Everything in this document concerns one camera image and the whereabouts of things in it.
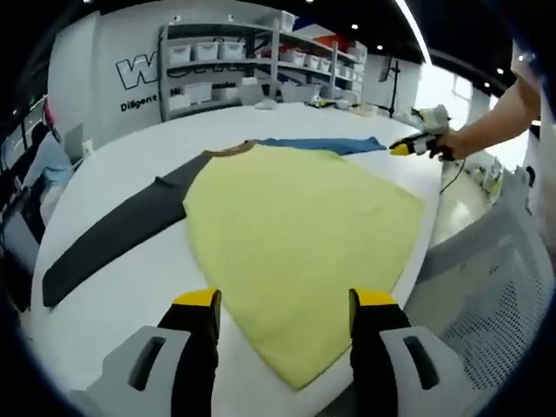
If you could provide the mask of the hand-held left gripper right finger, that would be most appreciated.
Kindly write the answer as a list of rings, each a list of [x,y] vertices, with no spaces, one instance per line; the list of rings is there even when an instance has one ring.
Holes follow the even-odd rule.
[[[349,290],[358,416],[464,416],[479,397],[460,357],[389,294]]]

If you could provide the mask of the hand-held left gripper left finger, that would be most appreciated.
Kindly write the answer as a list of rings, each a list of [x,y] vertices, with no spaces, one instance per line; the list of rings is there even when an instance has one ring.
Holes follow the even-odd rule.
[[[103,360],[103,416],[210,416],[221,292],[175,298],[155,326],[144,326]]]

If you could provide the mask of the person's right hand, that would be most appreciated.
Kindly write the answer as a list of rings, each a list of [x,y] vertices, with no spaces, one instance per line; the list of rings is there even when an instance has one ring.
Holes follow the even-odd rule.
[[[439,161],[452,162],[464,160],[470,154],[465,135],[459,131],[449,130],[436,138],[434,149],[429,151],[428,156],[431,159],[436,157]]]

